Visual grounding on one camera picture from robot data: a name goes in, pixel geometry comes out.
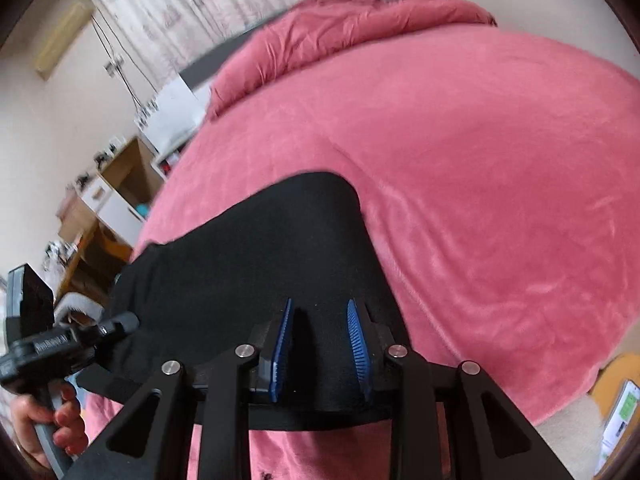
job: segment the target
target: black metal frame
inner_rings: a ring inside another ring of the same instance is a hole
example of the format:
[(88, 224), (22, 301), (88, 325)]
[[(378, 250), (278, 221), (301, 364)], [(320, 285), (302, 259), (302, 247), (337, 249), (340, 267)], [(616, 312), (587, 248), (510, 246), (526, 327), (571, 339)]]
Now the black metal frame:
[[(29, 280), (18, 281), (20, 290), (33, 288)], [(14, 296), (19, 317), (28, 314), (31, 302), (22, 301), (24, 294)], [(351, 300), (347, 312), (357, 314), (350, 315), (350, 322), (362, 329), (362, 348), (370, 363), (370, 375), (362, 381), (363, 409), (377, 405), (393, 414), (391, 480), (446, 480), (445, 456), (447, 478), (457, 480), (571, 480), (538, 432), (478, 364), (432, 364), (395, 344), (388, 327), (372, 322), (363, 301)], [(287, 300), (271, 322), (255, 326), (247, 341), (211, 362), (195, 368), (165, 362), (75, 463), (54, 445), (54, 425), (36, 427), (56, 476), (184, 480), (196, 408), (204, 402), (198, 480), (249, 480), (249, 406), (277, 405), (293, 317)], [(16, 340), (0, 358), (0, 383), (17, 394), (36, 394), (53, 407), (54, 379), (87, 366), (96, 347), (121, 340), (137, 326), (137, 318), (127, 312), (97, 326), (55, 326)], [(444, 407), (444, 419), (438, 416), (438, 404)], [(13, 478), (24, 473), (15, 460), (0, 460), (0, 466), (5, 465), (13, 467)]]

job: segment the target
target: wooden desk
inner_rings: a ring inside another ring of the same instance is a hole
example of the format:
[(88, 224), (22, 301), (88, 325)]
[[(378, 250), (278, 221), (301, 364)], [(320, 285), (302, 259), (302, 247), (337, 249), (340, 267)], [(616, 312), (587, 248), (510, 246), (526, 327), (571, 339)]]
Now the wooden desk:
[[(150, 163), (153, 158), (153, 152), (140, 138), (134, 137), (102, 168), (97, 176), (100, 176), (126, 200), (131, 208), (139, 203), (149, 203), (164, 184), (162, 178), (151, 168)], [(102, 254), (95, 246), (99, 246), (104, 251), (105, 259), (111, 260), (111, 269), (114, 267), (114, 261), (121, 260), (124, 266), (129, 259), (130, 251), (127, 252), (125, 246), (105, 237), (104, 233), (109, 229), (98, 216), (100, 216), (99, 211), (94, 213), (80, 197), (77, 197), (60, 226), (58, 236), (65, 242), (71, 244), (79, 236), (81, 238), (78, 242), (78, 250), (69, 260), (56, 291), (58, 300), (68, 292), (80, 292), (100, 304), (106, 302), (107, 291), (98, 290), (96, 286), (99, 285), (99, 280), (92, 280), (92, 277), (100, 277), (100, 272), (96, 272), (95, 269), (99, 267), (104, 270), (104, 266), (93, 267), (85, 261), (86, 252), (90, 246), (92, 246), (90, 253), (94, 264), (95, 254), (97, 252)], [(111, 277), (112, 273), (113, 270), (107, 274)]]

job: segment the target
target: white drawer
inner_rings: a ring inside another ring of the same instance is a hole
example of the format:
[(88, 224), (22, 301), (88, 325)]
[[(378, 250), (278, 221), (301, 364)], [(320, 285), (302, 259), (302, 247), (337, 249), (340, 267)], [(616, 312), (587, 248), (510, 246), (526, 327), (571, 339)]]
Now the white drawer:
[(145, 220), (123, 197), (113, 192), (98, 211), (98, 218), (122, 240), (133, 247)]
[(107, 201), (113, 192), (113, 188), (109, 186), (101, 177), (94, 178), (89, 186), (82, 193), (82, 201), (89, 206), (89, 209), (97, 213), (102, 205)]

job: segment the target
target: blue object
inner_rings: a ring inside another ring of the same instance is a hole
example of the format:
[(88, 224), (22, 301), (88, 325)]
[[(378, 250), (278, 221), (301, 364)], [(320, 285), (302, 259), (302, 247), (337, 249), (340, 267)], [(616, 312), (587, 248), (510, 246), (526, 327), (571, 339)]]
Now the blue object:
[(138, 204), (136, 206), (136, 212), (140, 216), (142, 216), (142, 218), (146, 218), (149, 216), (149, 210), (150, 210), (149, 204)]
[(356, 303), (353, 300), (349, 300), (347, 304), (347, 329), (349, 331), (351, 351), (353, 351), (353, 360), (356, 365), (360, 389), (365, 399), (369, 400), (372, 390), (371, 359), (369, 357), (369, 351), (367, 350), (367, 343), (364, 340), (364, 334), (362, 333)]
[(86, 396), (89, 394), (89, 392), (84, 388), (81, 388), (80, 386), (78, 386), (78, 382), (76, 381), (76, 378), (78, 377), (79, 373), (80, 372), (76, 372), (72, 376), (67, 377), (66, 380), (71, 384), (73, 384), (74, 388), (76, 389), (76, 397), (78, 398), (78, 402), (80, 402), (80, 406), (83, 409), (86, 409)]
[(280, 325), (280, 331), (278, 332), (278, 340), (276, 341), (276, 348), (271, 363), (271, 382), (269, 384), (271, 402), (278, 401), (278, 395), (282, 391), (282, 385), (284, 384), (287, 370), (287, 355), (289, 355), (287, 346), (291, 340), (290, 332), (292, 323), (291, 298), (289, 298), (282, 316), (282, 323)]

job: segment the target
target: paper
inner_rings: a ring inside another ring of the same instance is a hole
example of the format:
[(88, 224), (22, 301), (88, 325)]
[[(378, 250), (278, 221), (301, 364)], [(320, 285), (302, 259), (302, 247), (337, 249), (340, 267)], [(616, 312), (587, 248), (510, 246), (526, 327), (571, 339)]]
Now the paper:
[(600, 459), (598, 460), (596, 474), (602, 469), (602, 466), (604, 466), (609, 456), (613, 453), (613, 450), (616, 449), (617, 444), (622, 438), (622, 434), (625, 433), (626, 427), (636, 412), (639, 400), (640, 388), (636, 386), (633, 381), (628, 380), (605, 426), (604, 434), (602, 435), (602, 450)]
[(180, 76), (167, 83), (155, 101), (158, 110), (146, 120), (142, 133), (162, 153), (175, 139), (200, 125), (206, 106), (193, 95)]
[(207, 79), (199, 87), (193, 90), (193, 95), (196, 96), (196, 99), (205, 107), (205, 109), (209, 107), (209, 103), (211, 101), (211, 83), (213, 79), (214, 78)]

